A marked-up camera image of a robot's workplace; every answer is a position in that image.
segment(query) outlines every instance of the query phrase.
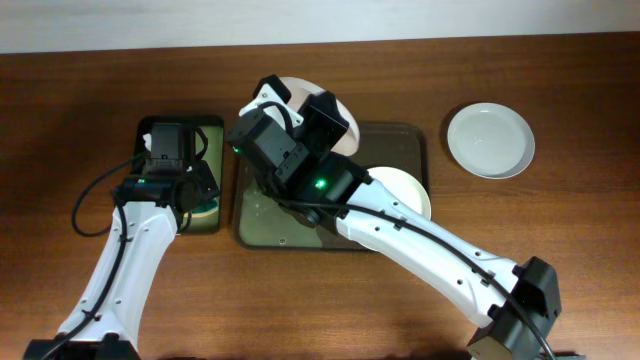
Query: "white wall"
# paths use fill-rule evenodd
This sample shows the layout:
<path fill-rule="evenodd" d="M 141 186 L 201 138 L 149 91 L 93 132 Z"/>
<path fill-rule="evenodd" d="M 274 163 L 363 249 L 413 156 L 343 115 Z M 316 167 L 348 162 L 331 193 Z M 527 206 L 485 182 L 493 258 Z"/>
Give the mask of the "white wall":
<path fill-rule="evenodd" d="M 0 0 L 0 53 L 640 30 L 640 0 Z"/>

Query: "round plate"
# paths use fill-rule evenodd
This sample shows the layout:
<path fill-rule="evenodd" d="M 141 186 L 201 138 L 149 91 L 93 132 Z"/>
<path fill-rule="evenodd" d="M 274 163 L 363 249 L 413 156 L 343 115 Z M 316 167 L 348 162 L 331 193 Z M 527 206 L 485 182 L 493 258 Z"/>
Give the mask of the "round plate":
<path fill-rule="evenodd" d="M 300 106 L 307 99 L 307 96 L 311 94 L 317 94 L 324 91 L 320 86 L 310 83 L 307 80 L 294 78 L 294 77 L 281 77 L 280 81 L 284 84 L 284 86 L 291 91 L 291 99 L 287 103 L 289 107 L 293 110 L 298 111 Z M 336 103 L 338 105 L 338 112 L 342 117 L 347 120 L 349 123 L 349 129 L 347 133 L 344 134 L 340 140 L 333 146 L 331 151 L 336 152 L 338 154 L 342 154 L 345 156 L 351 156 L 358 151 L 358 145 L 360 143 L 360 130 L 358 129 L 358 124 L 356 120 L 353 118 L 353 115 L 349 112 L 349 110 L 342 105 L 340 100 L 336 99 Z"/>
<path fill-rule="evenodd" d="M 449 149 L 465 170 L 487 179 L 506 179 L 529 166 L 535 152 L 527 122 L 506 106 L 479 103 L 454 116 Z"/>
<path fill-rule="evenodd" d="M 372 178 L 380 181 L 389 192 L 411 210 L 431 220 L 431 201 L 422 184 L 400 169 L 379 166 L 368 169 Z"/>

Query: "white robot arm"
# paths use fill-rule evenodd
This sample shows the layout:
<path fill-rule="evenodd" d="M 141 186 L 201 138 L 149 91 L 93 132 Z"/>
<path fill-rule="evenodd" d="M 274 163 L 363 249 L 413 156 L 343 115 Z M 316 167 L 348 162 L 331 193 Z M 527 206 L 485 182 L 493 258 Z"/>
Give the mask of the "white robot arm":
<path fill-rule="evenodd" d="M 443 239 L 464 253 L 487 273 L 494 274 L 509 292 L 518 282 L 512 273 L 516 263 L 490 254 L 441 228 L 395 198 L 377 180 L 362 184 L 347 204 L 384 211 Z M 429 239 L 379 217 L 350 211 L 336 219 L 338 233 L 378 251 L 402 265 L 427 284 L 446 296 L 473 324 L 484 328 L 493 321 L 488 313 L 491 306 L 503 306 L 505 298 L 468 265 Z"/>
<path fill-rule="evenodd" d="M 127 226 L 129 240 L 111 290 L 95 321 L 74 336 L 73 341 L 100 342 L 105 335 L 115 334 L 138 348 L 142 310 L 158 264 L 176 237 L 177 224 L 170 207 L 158 207 L 154 202 L 129 202 L 124 212 L 128 224 L 122 224 L 118 211 L 114 210 L 109 239 L 89 285 L 58 330 L 62 334 L 71 332 L 98 300 L 118 253 L 122 227 Z"/>
<path fill-rule="evenodd" d="M 226 141 L 267 196 L 300 223 L 378 251 L 446 296 L 479 328 L 467 347 L 476 359 L 530 360 L 541 345 L 554 358 L 544 340 L 561 311 L 551 266 L 534 257 L 520 267 L 461 240 L 331 152 L 349 126 L 333 94 L 311 94 L 296 112 L 275 75 L 256 94 Z"/>
<path fill-rule="evenodd" d="M 153 147 L 100 176 L 82 193 L 72 224 L 83 236 L 108 233 L 89 285 L 53 340 L 33 340 L 29 360 L 136 360 L 138 329 L 158 264 L 173 242 L 184 215 L 219 196 L 202 160 L 208 140 L 193 122 L 158 120 L 150 128 Z M 195 136 L 203 150 L 196 153 Z M 113 192 L 116 210 L 110 228 L 85 233 L 75 223 L 82 199 L 93 186 L 133 163 Z"/>

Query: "black tray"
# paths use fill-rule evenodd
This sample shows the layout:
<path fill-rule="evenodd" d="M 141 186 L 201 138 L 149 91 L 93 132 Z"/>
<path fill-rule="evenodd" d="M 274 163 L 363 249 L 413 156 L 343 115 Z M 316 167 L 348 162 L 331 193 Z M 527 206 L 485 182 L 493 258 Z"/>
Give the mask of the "black tray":
<path fill-rule="evenodd" d="M 411 125 L 361 123 L 360 147 L 351 158 L 365 168 L 391 166 L 414 176 L 429 192 L 427 153 L 422 132 Z M 233 216 L 236 240 L 250 249 L 369 251 L 322 227 L 300 225 L 262 195 L 248 164 L 240 161 Z"/>

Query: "white ceramic plate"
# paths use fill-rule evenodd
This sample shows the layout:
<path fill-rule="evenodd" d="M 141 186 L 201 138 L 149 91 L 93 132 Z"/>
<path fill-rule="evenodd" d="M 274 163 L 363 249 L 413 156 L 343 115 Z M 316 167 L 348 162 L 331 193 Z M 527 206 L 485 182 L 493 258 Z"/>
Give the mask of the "white ceramic plate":
<path fill-rule="evenodd" d="M 533 133 L 522 116 L 493 103 L 460 110 L 449 125 L 447 141 L 460 166 L 488 179 L 518 175 L 535 152 Z"/>
<path fill-rule="evenodd" d="M 320 86 L 303 79 L 281 77 L 280 80 L 287 89 L 291 91 L 291 100 L 289 100 L 287 105 L 295 111 L 300 109 L 300 106 L 302 106 L 302 103 L 307 99 L 307 96 L 324 91 Z M 342 117 L 349 123 L 349 129 L 347 130 L 347 133 L 338 140 L 331 151 L 345 156 L 351 156 L 358 151 L 358 145 L 360 144 L 360 130 L 358 129 L 356 120 L 353 118 L 353 115 L 351 115 L 349 110 L 342 105 L 340 100 L 336 99 L 336 103 L 338 105 L 338 112 L 340 112 L 340 115 L 342 115 Z"/>
<path fill-rule="evenodd" d="M 429 195 L 422 184 L 411 174 L 386 166 L 371 168 L 368 171 L 372 178 L 380 181 L 398 200 L 427 220 L 431 220 Z"/>

